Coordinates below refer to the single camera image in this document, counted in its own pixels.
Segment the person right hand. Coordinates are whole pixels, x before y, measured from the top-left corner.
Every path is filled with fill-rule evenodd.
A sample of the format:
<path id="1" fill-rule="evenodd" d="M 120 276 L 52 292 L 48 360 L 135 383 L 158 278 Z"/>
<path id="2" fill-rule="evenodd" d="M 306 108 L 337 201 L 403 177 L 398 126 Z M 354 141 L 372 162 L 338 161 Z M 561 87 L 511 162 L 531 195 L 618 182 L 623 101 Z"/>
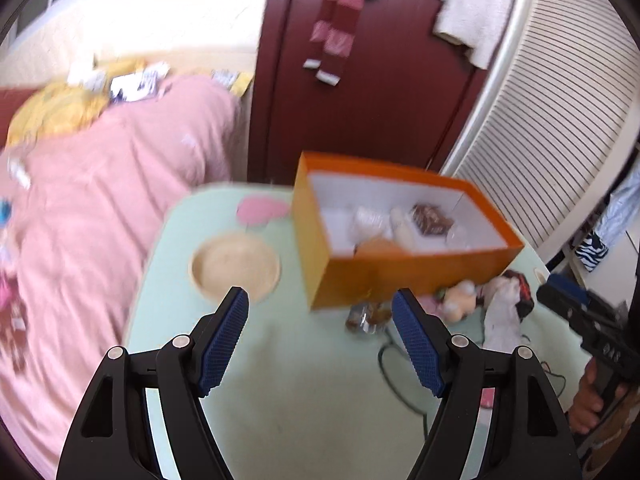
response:
<path id="1" fill-rule="evenodd" d="M 580 378 L 573 404 L 567 411 L 568 426 L 574 434 L 585 436 L 600 422 L 599 414 L 603 410 L 603 401 L 598 395 L 597 389 L 594 388 L 597 371 L 597 362 L 591 359 L 585 367 L 582 378 Z"/>

